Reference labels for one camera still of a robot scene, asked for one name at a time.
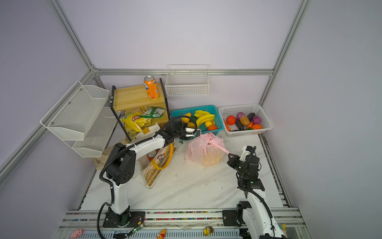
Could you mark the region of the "pink plastic grocery bag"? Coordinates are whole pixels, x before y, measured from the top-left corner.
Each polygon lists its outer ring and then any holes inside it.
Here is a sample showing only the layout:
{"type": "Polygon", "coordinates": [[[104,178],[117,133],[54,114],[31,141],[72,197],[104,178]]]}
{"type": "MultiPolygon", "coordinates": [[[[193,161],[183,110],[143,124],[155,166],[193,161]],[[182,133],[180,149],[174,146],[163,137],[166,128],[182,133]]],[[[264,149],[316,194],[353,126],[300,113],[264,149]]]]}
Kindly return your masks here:
{"type": "Polygon", "coordinates": [[[218,164],[225,155],[230,154],[224,140],[213,133],[205,133],[192,139],[186,148],[186,161],[198,163],[203,167],[218,164]]]}

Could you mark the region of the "white canvas tote bag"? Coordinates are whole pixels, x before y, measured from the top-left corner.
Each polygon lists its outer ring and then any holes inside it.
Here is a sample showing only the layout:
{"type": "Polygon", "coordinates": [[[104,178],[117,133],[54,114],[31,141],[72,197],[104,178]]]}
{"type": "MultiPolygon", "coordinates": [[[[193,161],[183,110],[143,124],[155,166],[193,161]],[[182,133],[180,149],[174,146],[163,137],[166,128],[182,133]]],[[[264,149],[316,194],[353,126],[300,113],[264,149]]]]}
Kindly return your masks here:
{"type": "Polygon", "coordinates": [[[133,179],[151,189],[160,175],[169,166],[177,149],[174,143],[171,143],[168,146],[157,149],[158,153],[151,162],[148,160],[147,154],[139,158],[135,163],[133,179]]]}

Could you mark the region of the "red cola can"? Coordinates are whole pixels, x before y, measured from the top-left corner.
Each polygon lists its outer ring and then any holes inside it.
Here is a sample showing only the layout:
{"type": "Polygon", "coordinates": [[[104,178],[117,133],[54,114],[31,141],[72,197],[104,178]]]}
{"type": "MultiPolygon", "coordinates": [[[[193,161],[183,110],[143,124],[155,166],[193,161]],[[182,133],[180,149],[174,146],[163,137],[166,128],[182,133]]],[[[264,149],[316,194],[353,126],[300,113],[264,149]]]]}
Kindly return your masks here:
{"type": "Polygon", "coordinates": [[[155,156],[157,155],[157,153],[158,153],[158,150],[156,149],[156,150],[153,150],[153,151],[151,151],[151,152],[149,152],[148,154],[147,154],[147,158],[148,158],[148,160],[151,162],[154,158],[155,158],[155,156]]]}

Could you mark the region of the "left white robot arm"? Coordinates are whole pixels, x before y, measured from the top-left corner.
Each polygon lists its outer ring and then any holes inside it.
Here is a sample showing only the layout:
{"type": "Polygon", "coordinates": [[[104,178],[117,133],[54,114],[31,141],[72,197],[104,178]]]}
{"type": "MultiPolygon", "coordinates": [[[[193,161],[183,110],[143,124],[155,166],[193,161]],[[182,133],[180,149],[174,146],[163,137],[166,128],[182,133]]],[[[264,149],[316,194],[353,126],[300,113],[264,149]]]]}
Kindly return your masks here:
{"type": "Polygon", "coordinates": [[[188,124],[183,122],[182,118],[190,119],[194,124],[197,123],[188,116],[174,117],[155,132],[153,136],[135,143],[118,143],[112,148],[108,160],[99,173],[99,179],[109,185],[111,194],[111,202],[104,202],[97,215],[96,229],[101,239],[104,236],[100,229],[100,217],[105,206],[108,206],[106,215],[110,216],[118,227],[125,227],[130,222],[128,182],[134,175],[136,161],[149,152],[168,145],[173,151],[173,143],[176,138],[198,137],[202,134],[197,125],[194,128],[188,127],[188,124]]]}

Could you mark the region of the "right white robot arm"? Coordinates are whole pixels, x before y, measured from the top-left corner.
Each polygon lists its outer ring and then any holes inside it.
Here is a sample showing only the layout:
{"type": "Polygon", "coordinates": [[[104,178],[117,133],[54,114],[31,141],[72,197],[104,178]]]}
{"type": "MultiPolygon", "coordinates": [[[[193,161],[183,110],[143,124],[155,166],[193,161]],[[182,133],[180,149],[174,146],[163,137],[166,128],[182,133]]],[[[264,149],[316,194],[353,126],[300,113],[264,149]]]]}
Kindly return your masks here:
{"type": "Polygon", "coordinates": [[[230,153],[227,164],[236,170],[237,188],[246,198],[236,205],[231,222],[246,227],[252,239],[285,239],[286,234],[276,222],[259,178],[261,163],[256,147],[243,147],[241,155],[230,153]]]}

